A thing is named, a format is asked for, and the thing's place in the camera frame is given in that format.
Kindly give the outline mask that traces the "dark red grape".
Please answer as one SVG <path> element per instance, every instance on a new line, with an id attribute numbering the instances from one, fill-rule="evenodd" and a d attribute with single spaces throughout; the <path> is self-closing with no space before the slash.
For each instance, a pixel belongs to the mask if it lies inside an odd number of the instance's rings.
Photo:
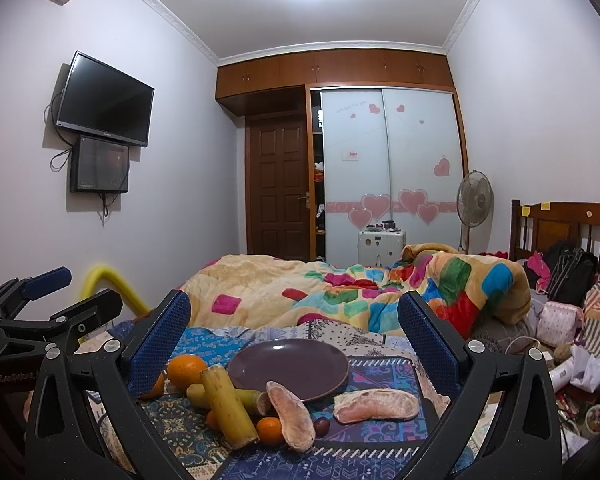
<path id="1" fill-rule="evenodd" d="M 317 439 L 324 438 L 329 433 L 330 421 L 326 417 L 320 417 L 314 420 L 313 428 Z"/>

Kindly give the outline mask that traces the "yellow foam tube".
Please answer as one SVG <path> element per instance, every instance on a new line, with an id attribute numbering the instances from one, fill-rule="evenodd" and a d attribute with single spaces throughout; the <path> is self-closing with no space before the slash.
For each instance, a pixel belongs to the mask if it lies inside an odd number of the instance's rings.
<path id="1" fill-rule="evenodd" d="M 118 271 L 111 266 L 106 266 L 106 264 L 98 264 L 86 274 L 80 290 L 80 299 L 83 300 L 93 296 L 100 285 L 106 285 L 117 292 L 121 296 L 125 307 L 128 307 L 137 318 L 151 311 L 151 307 L 140 298 L 140 295 L 130 283 Z"/>

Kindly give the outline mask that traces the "wooden headboard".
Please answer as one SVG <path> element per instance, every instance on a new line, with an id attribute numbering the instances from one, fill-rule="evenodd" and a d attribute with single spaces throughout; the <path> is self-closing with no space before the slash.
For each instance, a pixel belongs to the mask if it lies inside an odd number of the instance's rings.
<path id="1" fill-rule="evenodd" d="M 596 255 L 600 264 L 600 203 L 544 202 L 510 204 L 509 259 L 547 252 L 559 242 Z"/>

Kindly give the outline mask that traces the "wall mounted black television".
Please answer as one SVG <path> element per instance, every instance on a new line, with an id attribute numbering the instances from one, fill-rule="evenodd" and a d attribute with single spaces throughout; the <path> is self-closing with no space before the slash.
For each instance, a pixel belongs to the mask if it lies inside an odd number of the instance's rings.
<path id="1" fill-rule="evenodd" d="M 83 52 L 74 52 L 55 124 L 86 136 L 148 147 L 155 89 Z"/>

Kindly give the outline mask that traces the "short sugarcane piece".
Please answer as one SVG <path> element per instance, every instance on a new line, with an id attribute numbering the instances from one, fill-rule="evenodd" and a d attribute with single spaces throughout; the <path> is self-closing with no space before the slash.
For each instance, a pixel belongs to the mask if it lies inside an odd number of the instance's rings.
<path id="1" fill-rule="evenodd" d="M 213 399 L 218 398 L 226 400 L 231 393 L 236 396 L 236 399 L 240 401 L 251 417 L 264 417 L 272 408 L 268 395 L 265 392 L 257 390 L 233 389 L 232 391 L 228 391 L 227 388 L 224 388 L 220 393 L 215 394 Z M 209 400 L 207 391 L 203 385 L 190 385 L 186 390 L 186 396 L 193 408 L 210 410 L 211 401 Z"/>

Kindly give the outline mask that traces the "colourful patchwork blanket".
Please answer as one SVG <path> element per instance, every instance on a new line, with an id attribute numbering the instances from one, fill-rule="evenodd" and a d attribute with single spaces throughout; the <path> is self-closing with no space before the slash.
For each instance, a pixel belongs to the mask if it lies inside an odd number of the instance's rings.
<path id="1" fill-rule="evenodd" d="M 407 245 L 388 268 L 227 255 L 182 287 L 190 325 L 291 327 L 328 318 L 366 332 L 399 335 L 398 304 L 416 292 L 433 314 L 468 338 L 485 315 L 505 325 L 531 307 L 524 268 L 494 256 L 465 255 L 436 243 Z"/>

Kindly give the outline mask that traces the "small black wall monitor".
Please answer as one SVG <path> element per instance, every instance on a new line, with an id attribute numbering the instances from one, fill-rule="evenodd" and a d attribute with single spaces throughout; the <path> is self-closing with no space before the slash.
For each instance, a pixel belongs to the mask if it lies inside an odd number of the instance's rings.
<path id="1" fill-rule="evenodd" d="M 71 151 L 71 193 L 121 194 L 129 191 L 130 149 L 126 145 L 78 136 Z"/>

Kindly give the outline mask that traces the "white box appliance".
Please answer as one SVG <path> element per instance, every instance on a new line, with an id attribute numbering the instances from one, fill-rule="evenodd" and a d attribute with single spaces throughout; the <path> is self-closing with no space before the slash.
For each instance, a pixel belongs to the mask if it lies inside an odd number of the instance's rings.
<path id="1" fill-rule="evenodd" d="M 358 233 L 358 263 L 386 268 L 401 260 L 405 233 L 399 229 L 366 229 Z"/>

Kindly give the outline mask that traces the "long sugarcane piece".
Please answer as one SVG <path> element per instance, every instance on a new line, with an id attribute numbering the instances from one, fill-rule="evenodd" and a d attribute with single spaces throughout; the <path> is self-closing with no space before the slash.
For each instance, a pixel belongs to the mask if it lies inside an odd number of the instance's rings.
<path id="1" fill-rule="evenodd" d="M 201 373 L 201 382 L 211 401 L 211 411 L 214 411 L 221 432 L 232 450 L 239 450 L 259 440 L 256 426 L 239 400 L 233 393 L 226 399 L 213 399 L 222 389 L 235 389 L 230 376 L 219 364 L 208 367 Z"/>

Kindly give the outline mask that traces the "blue patterned patchwork cloth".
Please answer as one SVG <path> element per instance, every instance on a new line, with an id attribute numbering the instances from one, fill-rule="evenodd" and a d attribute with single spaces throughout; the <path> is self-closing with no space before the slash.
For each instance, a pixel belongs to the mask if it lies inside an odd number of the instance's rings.
<path id="1" fill-rule="evenodd" d="M 450 400 L 405 336 L 320 318 L 189 328 L 140 404 L 196 479 L 392 479 Z"/>

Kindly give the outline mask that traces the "standing electric fan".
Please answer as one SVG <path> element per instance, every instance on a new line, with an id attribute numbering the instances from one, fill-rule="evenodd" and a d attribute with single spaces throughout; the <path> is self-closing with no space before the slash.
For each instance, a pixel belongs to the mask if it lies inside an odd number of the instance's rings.
<path id="1" fill-rule="evenodd" d="M 456 193 L 456 212 L 462 225 L 460 250 L 468 253 L 470 232 L 481 226 L 492 211 L 493 188 L 489 178 L 482 171 L 471 170 L 460 181 Z"/>

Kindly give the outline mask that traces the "small tangerine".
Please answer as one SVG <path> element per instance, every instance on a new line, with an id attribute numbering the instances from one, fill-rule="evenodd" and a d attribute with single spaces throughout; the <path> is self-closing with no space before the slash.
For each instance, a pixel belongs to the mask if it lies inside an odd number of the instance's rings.
<path id="1" fill-rule="evenodd" d="M 218 423 L 218 420 L 216 419 L 214 411 L 208 411 L 208 414 L 206 416 L 206 424 L 214 432 L 221 431 L 220 425 Z"/>
<path id="2" fill-rule="evenodd" d="M 256 425 L 260 442 L 266 446 L 279 446 L 285 442 L 282 423 L 277 417 L 263 417 Z"/>

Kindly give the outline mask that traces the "large orange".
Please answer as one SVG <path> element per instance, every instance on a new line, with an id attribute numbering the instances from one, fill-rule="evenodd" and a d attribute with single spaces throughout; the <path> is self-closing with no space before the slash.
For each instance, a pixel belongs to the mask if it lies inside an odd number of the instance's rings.
<path id="1" fill-rule="evenodd" d="M 162 396 L 165 383 L 166 383 L 166 374 L 161 373 L 158 376 L 158 378 L 155 382 L 155 385 L 153 385 L 152 388 L 149 391 L 147 391 L 146 393 L 141 394 L 140 398 L 143 400 L 151 400 L 151 399 L 158 398 L 159 396 Z"/>
<path id="2" fill-rule="evenodd" d="M 201 383 L 201 373 L 208 368 L 206 362 L 193 354 L 181 354 L 170 359 L 166 366 L 166 376 L 178 391 L 185 391 L 191 385 Z"/>

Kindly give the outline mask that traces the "brown wooden door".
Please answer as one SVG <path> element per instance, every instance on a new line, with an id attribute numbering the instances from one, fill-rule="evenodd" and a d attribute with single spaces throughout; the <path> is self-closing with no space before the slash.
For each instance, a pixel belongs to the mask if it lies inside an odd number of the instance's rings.
<path id="1" fill-rule="evenodd" d="M 308 260 L 308 147 L 301 116 L 247 120 L 245 187 L 247 252 Z"/>

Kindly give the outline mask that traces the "purple round plate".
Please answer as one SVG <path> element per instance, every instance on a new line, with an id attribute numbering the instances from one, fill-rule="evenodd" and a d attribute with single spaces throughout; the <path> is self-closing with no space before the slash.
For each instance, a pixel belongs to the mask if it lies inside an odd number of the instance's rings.
<path id="1" fill-rule="evenodd" d="M 278 382 L 301 401 L 313 401 L 348 381 L 349 360 L 326 342 L 277 339 L 238 351 L 227 373 L 239 389 L 265 391 L 268 382 Z"/>

